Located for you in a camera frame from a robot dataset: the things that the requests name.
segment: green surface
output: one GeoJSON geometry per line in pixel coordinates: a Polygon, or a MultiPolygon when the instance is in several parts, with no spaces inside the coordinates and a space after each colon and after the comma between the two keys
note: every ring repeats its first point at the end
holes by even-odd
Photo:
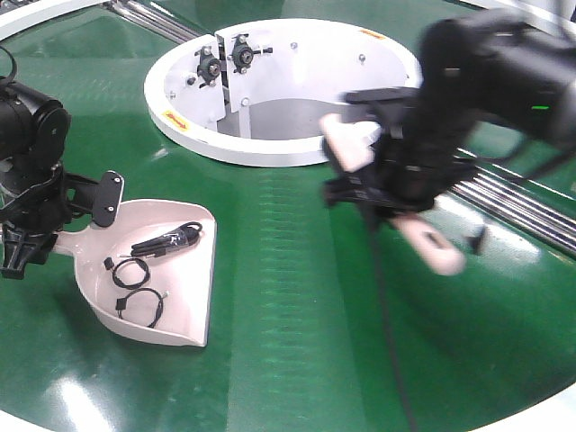
{"type": "MultiPolygon", "coordinates": [[[[202,15],[208,2],[160,3],[210,30],[311,16],[361,23],[410,48],[426,24],[467,11],[441,1],[301,0],[211,2],[202,15]]],[[[19,79],[72,114],[69,171],[99,178],[113,168],[126,179],[125,199],[204,205],[219,234],[206,348],[112,334],[78,291],[69,257],[3,280],[2,410],[58,432],[406,430],[366,233],[353,206],[323,206],[326,166],[231,166],[169,141],[148,117],[142,83],[174,45],[103,9],[5,45],[19,79]]],[[[509,145],[505,137],[484,130],[474,145],[493,150],[509,145]]],[[[479,223],[456,200],[428,217],[462,248],[479,223]]],[[[378,240],[422,431],[476,428],[574,381],[572,259],[495,223],[485,253],[448,278],[431,274],[398,233],[384,227],[378,240]]]]}

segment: black cable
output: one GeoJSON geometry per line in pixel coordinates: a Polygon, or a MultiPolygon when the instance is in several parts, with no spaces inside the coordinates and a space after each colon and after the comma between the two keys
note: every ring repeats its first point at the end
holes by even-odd
{"type": "Polygon", "coordinates": [[[141,258],[136,258],[136,257],[127,258],[127,259],[124,259],[123,261],[121,261],[120,263],[118,263],[117,265],[114,265],[114,262],[112,261],[112,259],[110,257],[107,257],[104,260],[104,266],[106,267],[106,270],[112,269],[112,280],[114,281],[114,283],[117,286],[120,286],[121,288],[125,288],[127,290],[137,290],[143,284],[145,284],[147,281],[150,280],[150,269],[148,267],[148,264],[146,264],[146,262],[141,258]],[[120,268],[122,266],[127,265],[128,263],[136,263],[138,265],[138,267],[140,267],[144,271],[144,275],[142,276],[142,280],[140,282],[125,283],[118,276],[118,271],[120,270],[120,268]]]}
{"type": "Polygon", "coordinates": [[[376,229],[379,225],[374,208],[371,205],[359,204],[360,213],[363,215],[366,228],[368,230],[368,238],[370,250],[373,258],[374,279],[378,287],[378,297],[380,300],[380,307],[382,310],[382,331],[384,333],[384,341],[388,348],[388,355],[390,358],[392,374],[396,389],[400,397],[400,405],[404,412],[404,417],[408,422],[410,432],[418,432],[418,422],[414,416],[410,397],[406,388],[406,383],[402,377],[401,361],[398,355],[398,348],[396,344],[396,337],[394,336],[394,329],[392,326],[392,315],[388,307],[387,283],[382,269],[382,250],[378,239],[376,237],[376,229]]]}
{"type": "Polygon", "coordinates": [[[143,293],[143,292],[153,293],[158,297],[158,306],[156,307],[156,314],[154,315],[154,320],[146,326],[153,329],[158,323],[158,320],[160,320],[162,312],[164,312],[164,299],[162,298],[162,296],[158,291],[153,290],[152,288],[138,288],[129,292],[126,297],[116,299],[116,310],[118,311],[118,318],[120,318],[121,320],[124,319],[124,317],[122,316],[122,311],[126,310],[126,303],[128,302],[128,299],[135,293],[143,293]]]}

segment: white dustpan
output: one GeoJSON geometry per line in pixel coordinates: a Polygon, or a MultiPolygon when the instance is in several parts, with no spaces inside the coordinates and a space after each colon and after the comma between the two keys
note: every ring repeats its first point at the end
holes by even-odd
{"type": "MultiPolygon", "coordinates": [[[[111,331],[126,338],[162,345],[204,347],[208,335],[212,268],[216,239],[216,221],[200,205],[163,200],[122,202],[116,221],[109,228],[91,224],[80,232],[60,232],[54,251],[74,258],[76,282],[98,319],[111,331]],[[131,245],[153,239],[189,221],[202,224],[197,244],[147,258],[150,279],[143,287],[153,288],[164,299],[164,312],[154,328],[158,298],[149,292],[130,297],[118,317],[116,300],[129,290],[117,286],[104,260],[111,257],[120,263],[131,252],[131,245]]],[[[122,279],[138,278],[141,270],[126,265],[122,279]]]]}

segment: screw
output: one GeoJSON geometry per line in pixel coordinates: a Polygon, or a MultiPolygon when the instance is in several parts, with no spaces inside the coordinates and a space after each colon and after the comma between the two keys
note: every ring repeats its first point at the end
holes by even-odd
{"type": "Polygon", "coordinates": [[[249,49],[244,49],[242,51],[242,53],[240,54],[240,61],[242,63],[244,63],[245,65],[252,63],[253,58],[254,58],[254,55],[250,52],[249,49]]]}
{"type": "Polygon", "coordinates": [[[208,66],[208,73],[212,77],[217,77],[220,74],[220,64],[214,63],[208,66]]]}

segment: yellow label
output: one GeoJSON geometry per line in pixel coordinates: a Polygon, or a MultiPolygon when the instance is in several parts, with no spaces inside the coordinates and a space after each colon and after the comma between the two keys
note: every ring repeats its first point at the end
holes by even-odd
{"type": "Polygon", "coordinates": [[[372,31],[372,30],[368,30],[368,29],[362,29],[360,32],[362,32],[363,34],[367,34],[368,36],[372,36],[373,38],[376,38],[379,40],[386,39],[386,36],[376,32],[376,31],[372,31]]]}
{"type": "Polygon", "coordinates": [[[162,115],[169,119],[180,131],[188,131],[188,121],[179,115],[170,110],[163,112],[162,115]]]}

